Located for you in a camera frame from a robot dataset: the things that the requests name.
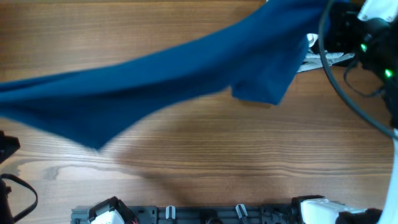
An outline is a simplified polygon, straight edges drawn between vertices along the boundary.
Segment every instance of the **wire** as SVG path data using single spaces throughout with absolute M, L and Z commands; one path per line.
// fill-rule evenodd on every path
M 326 4 L 326 8 L 322 13 L 320 22 L 319 22 L 319 34 L 318 34 L 318 44 L 319 44 L 319 54 L 321 56 L 321 61 L 323 65 L 323 69 L 329 79 L 330 84 L 332 87 L 335 89 L 337 94 L 340 96 L 340 98 L 349 106 L 358 116 L 360 116 L 362 119 L 364 119 L 366 122 L 377 128 L 380 132 L 385 134 L 386 136 L 389 136 L 393 139 L 398 140 L 398 136 L 396 136 L 391 130 L 386 128 L 383 124 L 380 122 L 376 121 L 375 119 L 371 118 L 369 115 L 367 115 L 363 110 L 361 110 L 353 101 L 350 97 L 347 96 L 347 94 L 341 89 L 339 86 L 338 82 L 336 81 L 335 77 L 333 76 L 333 72 L 331 71 L 330 66 L 327 63 L 326 60 L 326 55 L 325 55 L 325 24 L 326 21 L 329 18 L 329 13 L 330 9 L 333 5 L 334 0 L 328 0 Z
M 26 187 L 27 189 L 31 190 L 31 191 L 35 194 L 35 196 L 36 196 L 36 200 L 35 200 L 35 202 L 34 202 L 31 206 L 27 207 L 25 210 L 23 210 L 23 211 L 21 211 L 20 213 L 18 213 L 18 215 L 14 216 L 13 220 L 14 220 L 14 223 L 16 223 L 16 222 L 18 222 L 21 218 L 24 218 L 26 215 L 28 215 L 30 212 L 32 212 L 32 211 L 36 208 L 36 206 L 37 206 L 37 200 L 38 200 L 38 199 L 37 199 L 37 192 L 36 192 L 35 189 L 34 189 L 32 186 L 30 186 L 27 182 L 23 181 L 22 179 L 18 178 L 18 177 L 15 176 L 15 175 L 12 175 L 12 174 L 1 174 L 0 179 L 9 179 L 9 180 L 12 180 L 12 181 L 14 181 L 15 183 L 20 184 L 20 185 Z
M 357 60 L 356 58 L 354 58 L 354 60 L 347 66 L 347 69 L 346 69 L 346 71 L 345 71 L 345 73 L 344 73 L 344 75 L 343 75 L 344 82 L 346 83 L 346 85 L 347 85 L 350 89 L 352 89 L 356 94 L 358 94 L 359 96 L 365 97 L 365 98 L 375 97 L 375 96 L 378 96 L 378 95 L 384 93 L 384 89 L 383 89 L 383 86 L 382 86 L 382 87 L 380 87 L 378 90 L 376 90 L 376 91 L 374 91 L 374 92 L 372 92 L 372 93 L 370 93 L 370 94 L 365 94 L 365 93 L 362 93 L 361 91 L 355 89 L 355 88 L 348 82 L 347 76 L 348 76 L 348 74 L 349 74 L 349 71 L 350 71 L 352 68 L 354 68 L 357 64 L 358 64 L 358 60 Z

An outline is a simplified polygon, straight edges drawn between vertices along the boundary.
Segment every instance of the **white plastic part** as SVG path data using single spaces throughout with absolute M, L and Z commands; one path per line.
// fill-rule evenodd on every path
M 124 224 L 124 220 L 119 212 L 115 210 L 97 216 L 91 224 Z
M 397 13 L 397 0 L 367 0 L 358 14 L 358 19 L 368 21 L 379 17 L 387 22 L 392 22 Z
M 398 141 L 394 139 L 394 162 L 390 186 L 386 197 L 386 204 L 379 219 L 378 224 L 398 223 Z
M 331 202 L 325 198 L 309 199 L 301 204 L 305 224 L 335 224 L 340 212 L 362 213 L 366 208 L 354 208 Z
M 318 34 L 307 34 L 308 43 L 310 47 L 312 47 L 315 42 L 318 40 Z

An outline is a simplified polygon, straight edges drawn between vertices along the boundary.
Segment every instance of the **black cable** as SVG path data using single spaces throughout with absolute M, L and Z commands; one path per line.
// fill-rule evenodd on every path
M 350 71 L 351 69 L 353 69 L 355 66 L 357 66 L 357 64 L 358 64 L 358 59 L 354 58 L 353 61 L 352 61 L 351 63 L 349 63 L 349 65 L 347 66 L 347 69 L 346 69 L 346 71 L 345 71 L 345 73 L 344 73 L 344 75 L 343 75 L 343 79 L 344 79 L 344 82 L 346 83 L 346 85 L 347 85 L 351 90 L 353 90 L 356 94 L 358 94 L 359 96 L 365 97 L 365 98 L 371 98 L 371 97 L 375 97 L 375 96 L 378 96 L 378 95 L 382 94 L 382 93 L 384 92 L 383 87 L 380 87 L 378 90 L 376 90 L 376 91 L 374 91 L 374 92 L 372 92 L 372 93 L 370 93 L 370 94 L 365 94 L 365 93 L 362 93 L 361 91 L 355 89 L 355 88 L 348 82 L 347 76 L 348 76 L 348 74 L 349 74 L 349 71 Z
M 380 132 L 385 134 L 386 136 L 389 136 L 393 139 L 398 140 L 398 136 L 396 136 L 390 129 L 386 128 L 383 124 L 380 122 L 376 121 L 375 119 L 371 118 L 369 115 L 367 115 L 363 110 L 361 110 L 353 101 L 351 98 L 347 96 L 347 94 L 341 89 L 339 86 L 338 82 L 336 81 L 335 77 L 333 76 L 333 72 L 331 71 L 330 66 L 328 65 L 328 62 L 326 60 L 326 55 L 325 55 L 325 24 L 329 18 L 329 13 L 330 9 L 333 5 L 334 0 L 328 0 L 326 4 L 326 8 L 322 13 L 320 22 L 319 22 L 319 34 L 318 34 L 318 44 L 319 44 L 319 54 L 321 56 L 321 61 L 323 65 L 323 69 L 329 79 L 330 84 L 333 86 L 337 94 L 340 96 L 340 98 L 349 106 L 358 116 L 360 116 L 362 119 L 364 119 L 366 122 L 377 128 Z
M 36 208 L 36 206 L 37 206 L 37 201 L 38 201 L 37 192 L 36 192 L 35 189 L 34 189 L 32 186 L 30 186 L 27 182 L 23 181 L 22 179 L 18 178 L 18 177 L 15 176 L 15 175 L 12 175 L 12 174 L 1 174 L 0 179 L 9 179 L 9 180 L 12 180 L 12 181 L 14 181 L 15 183 L 20 184 L 20 185 L 26 187 L 27 189 L 31 190 L 31 191 L 35 194 L 35 196 L 36 196 L 36 200 L 35 200 L 35 202 L 34 202 L 31 206 L 27 207 L 25 210 L 23 210 L 23 211 L 21 211 L 20 213 L 18 213 L 18 215 L 14 216 L 14 218 L 13 218 L 13 219 L 14 219 L 14 223 L 16 223 L 16 222 L 18 222 L 21 218 L 24 218 L 26 215 L 28 215 L 30 212 L 32 212 L 32 211 Z

